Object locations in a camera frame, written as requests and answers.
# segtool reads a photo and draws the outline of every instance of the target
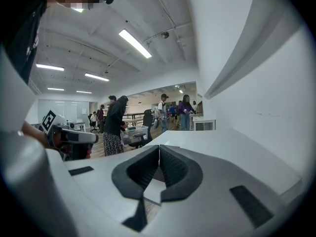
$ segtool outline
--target long dark hair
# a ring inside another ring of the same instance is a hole
[[[189,95],[184,95],[183,96],[182,104],[183,104],[183,106],[189,107],[189,106],[191,106],[191,104],[190,104],[190,102],[186,101],[187,97],[189,97]]]
[[[124,114],[126,112],[126,106],[127,106],[127,102],[128,102],[128,98],[127,96],[121,96],[117,102],[119,102],[122,106],[122,113]]]

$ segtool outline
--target white ceiling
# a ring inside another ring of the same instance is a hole
[[[176,92],[179,90],[182,90],[183,93],[185,94],[186,92],[194,92],[196,91],[196,89],[197,89],[196,83],[180,84],[180,85],[177,85],[177,87],[175,87],[175,85],[171,85],[164,88],[153,89],[153,90],[141,92],[138,94],[133,94],[133,95],[128,96],[128,98],[133,99],[133,98],[144,97],[144,96],[153,96],[157,94],[161,95],[163,93],[168,95],[169,93]]]
[[[58,4],[51,6],[41,21],[35,63],[65,70],[38,69],[34,65],[31,84],[41,93],[51,92],[47,88],[54,87],[63,88],[65,93],[81,90],[103,95],[130,74],[139,73],[141,77],[142,71],[157,65],[195,60],[194,33],[186,0],[161,1],[176,32],[159,0],[115,0],[111,5],[98,4],[82,13]],[[119,32],[123,29],[142,42],[152,57],[146,59],[121,38]],[[170,36],[162,39],[159,33],[166,30]],[[90,79],[85,73],[110,81]]]

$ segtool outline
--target floral skirt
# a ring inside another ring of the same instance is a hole
[[[104,132],[103,142],[105,156],[116,155],[124,152],[123,145],[121,144],[121,139],[117,135]]]

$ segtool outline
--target office chair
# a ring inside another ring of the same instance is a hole
[[[141,137],[141,141],[129,144],[129,146],[131,147],[139,148],[150,143],[153,140],[152,135],[150,134],[150,129],[152,128],[152,123],[153,123],[152,110],[145,110],[144,114],[145,115],[143,117],[143,125],[148,126],[147,140],[144,140],[145,133],[139,134],[138,136]]]
[[[92,132],[92,131],[98,131],[98,132],[100,132],[100,130],[95,127],[96,122],[92,122],[92,121],[90,120],[91,116],[92,116],[92,114],[89,114],[89,116],[88,116],[89,124],[90,124],[90,126],[93,126],[93,129],[91,129],[90,132]]]

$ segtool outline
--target ceiling light fixture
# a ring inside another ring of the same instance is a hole
[[[97,76],[94,76],[94,75],[89,74],[89,73],[85,73],[85,76],[86,77],[92,77],[92,78],[99,79],[99,80],[103,80],[103,81],[109,81],[109,79],[107,79],[107,78],[97,77]]]
[[[64,91],[64,89],[55,89],[55,88],[47,88],[47,89],[50,89],[50,90],[61,90],[61,91]]]
[[[134,48],[136,48],[142,55],[146,58],[150,58],[152,55],[135,39],[127,30],[121,31],[118,35],[120,35],[123,39],[125,39],[128,43],[130,43]]]
[[[42,68],[42,69],[54,69],[54,70],[64,71],[64,68],[62,68],[62,67],[55,67],[55,66],[51,66],[51,65],[36,64],[36,66],[38,68]]]
[[[78,93],[88,93],[88,94],[92,94],[92,92],[88,92],[88,91],[80,91],[80,90],[77,90]]]
[[[79,11],[79,12],[82,12],[83,9],[75,9],[75,8],[72,8],[73,10],[76,10],[76,11]]]

